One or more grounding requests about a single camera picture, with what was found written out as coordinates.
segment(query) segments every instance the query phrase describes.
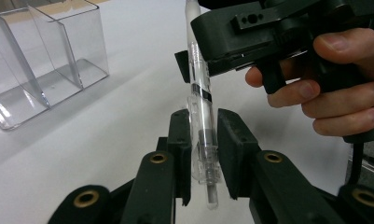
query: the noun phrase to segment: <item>brass ring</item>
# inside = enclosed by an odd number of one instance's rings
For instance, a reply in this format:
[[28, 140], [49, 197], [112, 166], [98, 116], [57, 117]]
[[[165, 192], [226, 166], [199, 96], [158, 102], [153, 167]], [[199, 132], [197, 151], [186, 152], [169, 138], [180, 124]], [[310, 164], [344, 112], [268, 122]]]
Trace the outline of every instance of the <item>brass ring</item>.
[[159, 164], [159, 163], [166, 162], [167, 161], [167, 156], [162, 154], [162, 153], [157, 153], [157, 154], [152, 155], [149, 160], [152, 163]]
[[374, 193], [369, 190], [354, 189], [352, 195], [358, 202], [374, 207]]
[[84, 208], [91, 206], [99, 200], [99, 193], [94, 189], [85, 190], [74, 199], [74, 206]]
[[268, 152], [264, 155], [264, 158], [265, 160], [267, 161], [270, 161], [270, 162], [275, 162], [275, 163], [278, 163], [278, 162], [282, 162], [283, 161], [283, 157], [281, 157], [279, 154], [277, 153], [273, 153], [273, 152]]

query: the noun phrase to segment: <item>transparent pen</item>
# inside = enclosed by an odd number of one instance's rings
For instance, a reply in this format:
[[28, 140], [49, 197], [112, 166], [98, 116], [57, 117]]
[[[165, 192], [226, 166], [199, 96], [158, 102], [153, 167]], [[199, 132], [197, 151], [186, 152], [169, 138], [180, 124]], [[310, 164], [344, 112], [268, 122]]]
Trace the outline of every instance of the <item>transparent pen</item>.
[[190, 27], [190, 22], [200, 16], [201, 7], [197, 0], [187, 0], [187, 47], [189, 59], [189, 76], [192, 94], [188, 97], [188, 109], [191, 119], [191, 137], [193, 149], [193, 176], [205, 185], [207, 192], [207, 207], [216, 209], [218, 198], [216, 183], [220, 171], [216, 150], [216, 134], [213, 120], [212, 95], [210, 77], [206, 61]]

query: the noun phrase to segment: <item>white table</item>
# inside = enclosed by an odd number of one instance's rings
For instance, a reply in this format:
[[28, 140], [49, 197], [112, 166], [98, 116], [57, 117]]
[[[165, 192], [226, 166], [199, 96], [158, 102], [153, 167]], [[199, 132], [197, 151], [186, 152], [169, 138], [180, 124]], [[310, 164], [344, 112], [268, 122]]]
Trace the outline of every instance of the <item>white table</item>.
[[[0, 224], [46, 223], [74, 189], [117, 188], [167, 136], [190, 89], [173, 56], [187, 48], [185, 2], [160, 2], [101, 3], [111, 76], [17, 130], [0, 130]], [[263, 149], [283, 152], [314, 186], [337, 193], [350, 146], [316, 134], [299, 106], [270, 108], [244, 73], [212, 78], [215, 109], [238, 113]], [[219, 208], [209, 211], [193, 181], [189, 206], [177, 200], [176, 223], [252, 223], [247, 199], [232, 201], [225, 183], [218, 190]]]

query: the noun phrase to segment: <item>pen holder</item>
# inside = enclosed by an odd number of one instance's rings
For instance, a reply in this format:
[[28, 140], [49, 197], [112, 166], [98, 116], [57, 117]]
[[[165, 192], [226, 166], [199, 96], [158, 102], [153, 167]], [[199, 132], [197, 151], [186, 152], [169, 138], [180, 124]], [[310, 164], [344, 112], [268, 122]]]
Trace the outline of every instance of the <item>pen holder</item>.
[[32, 0], [0, 12], [2, 129], [18, 127], [107, 76], [100, 11], [94, 4]]

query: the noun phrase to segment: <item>human hand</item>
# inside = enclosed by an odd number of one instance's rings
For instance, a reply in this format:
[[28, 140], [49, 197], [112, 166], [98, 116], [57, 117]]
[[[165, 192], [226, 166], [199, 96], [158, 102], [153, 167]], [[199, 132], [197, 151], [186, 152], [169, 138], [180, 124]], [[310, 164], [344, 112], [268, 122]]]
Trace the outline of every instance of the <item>human hand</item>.
[[[301, 105], [303, 113], [314, 119], [313, 128], [321, 135], [346, 136], [374, 128], [374, 31], [357, 28], [346, 32], [319, 35], [315, 51], [332, 63], [354, 63], [368, 82], [348, 89], [320, 93], [309, 62], [302, 57], [280, 62], [286, 80], [299, 80], [268, 95], [273, 107]], [[262, 75], [251, 68], [246, 82], [262, 86]]]

